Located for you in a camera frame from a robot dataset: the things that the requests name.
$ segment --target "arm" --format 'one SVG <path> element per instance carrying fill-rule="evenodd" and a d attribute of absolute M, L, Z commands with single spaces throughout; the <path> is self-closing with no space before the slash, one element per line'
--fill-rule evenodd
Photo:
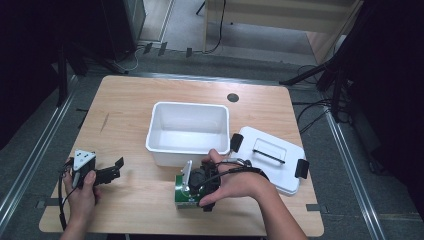
<path fill-rule="evenodd" d="M 212 149 L 203 161 L 221 162 L 223 157 Z M 219 165 L 219 171 L 232 166 Z M 221 177 L 221 187 L 200 200 L 205 206 L 227 197 L 252 197 L 261 209 L 265 229 L 270 240 L 306 239 L 305 233 L 281 201 L 280 195 L 272 183 L 256 173 L 235 173 Z"/>
<path fill-rule="evenodd" d="M 96 180 L 96 173 L 90 171 L 84 179 L 82 189 L 75 189 L 72 193 L 72 177 L 69 172 L 65 173 L 63 182 L 65 184 L 66 193 L 70 205 L 71 214 L 69 216 L 68 226 L 61 236 L 61 240 L 66 239 L 84 239 L 87 229 L 91 223 L 94 206 L 97 198 L 100 197 L 100 191 L 94 188 L 93 184 Z"/>

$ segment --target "table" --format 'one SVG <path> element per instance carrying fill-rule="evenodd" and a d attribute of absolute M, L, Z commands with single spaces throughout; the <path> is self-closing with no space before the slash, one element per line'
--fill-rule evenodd
<path fill-rule="evenodd" d="M 240 100 L 228 101 L 229 93 L 236 93 Z M 302 146 L 290 95 L 284 87 L 107 76 L 71 155 L 77 148 L 95 151 L 97 169 L 112 166 L 120 157 L 124 157 L 125 165 L 120 178 L 100 186 L 103 197 L 89 231 L 265 236 L 260 210 L 250 198 L 224 199 L 210 213 L 176 209 L 174 180 L 181 168 L 157 166 L 145 148 L 153 105 L 159 101 L 222 104 L 229 109 L 230 132 L 251 126 Z M 52 197 L 57 197 L 57 187 Z M 310 175 L 301 180 L 296 195 L 281 198 L 308 236 L 323 234 L 320 212 L 306 208 L 306 204 L 317 204 Z M 65 213 L 69 216 L 68 205 Z M 39 224 L 41 231 L 61 232 L 58 215 L 57 206 L 46 207 Z"/>
<path fill-rule="evenodd" d="M 307 31 L 317 63 L 322 63 L 340 36 L 349 32 L 363 3 L 363 0 L 226 1 L 224 22 Z M 220 23 L 223 3 L 223 0 L 205 1 L 204 51 L 208 23 Z"/>

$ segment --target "round black hole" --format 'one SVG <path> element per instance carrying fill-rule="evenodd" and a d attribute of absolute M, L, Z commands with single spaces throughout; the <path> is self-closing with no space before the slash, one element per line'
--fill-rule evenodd
<path fill-rule="evenodd" d="M 230 93 L 230 94 L 228 94 L 227 99 L 230 102 L 237 102 L 239 100 L 239 97 L 235 93 Z"/>

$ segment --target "hand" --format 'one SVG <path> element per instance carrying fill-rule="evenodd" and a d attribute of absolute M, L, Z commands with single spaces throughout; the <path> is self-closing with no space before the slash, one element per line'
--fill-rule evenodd
<path fill-rule="evenodd" d="M 225 157 L 219 155 L 215 149 L 211 149 L 208 155 L 202 161 L 220 163 L 224 159 Z M 239 166 L 220 164 L 218 166 L 218 171 L 224 172 L 234 167 Z M 199 206 L 203 207 L 227 197 L 252 197 L 258 200 L 260 192 L 264 189 L 275 191 L 273 190 L 275 187 L 267 179 L 257 173 L 243 172 L 227 174 L 221 177 L 221 186 L 218 188 L 218 190 L 203 197 L 199 202 Z"/>
<path fill-rule="evenodd" d="M 90 171 L 84 178 L 82 189 L 72 188 L 72 176 L 65 172 L 63 182 L 70 206 L 68 226 L 61 239 L 83 239 L 88 226 L 93 219 L 94 206 L 101 197 L 100 190 L 93 187 L 96 172 Z"/>

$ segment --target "container lid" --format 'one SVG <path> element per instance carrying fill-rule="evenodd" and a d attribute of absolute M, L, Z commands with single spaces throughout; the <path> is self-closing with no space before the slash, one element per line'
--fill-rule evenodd
<path fill-rule="evenodd" d="M 250 160 L 252 167 L 262 169 L 278 191 L 292 196 L 299 188 L 299 178 L 295 177 L 299 159 L 305 158 L 304 150 L 283 139 L 243 127 L 240 134 L 244 139 L 239 151 L 231 158 Z"/>

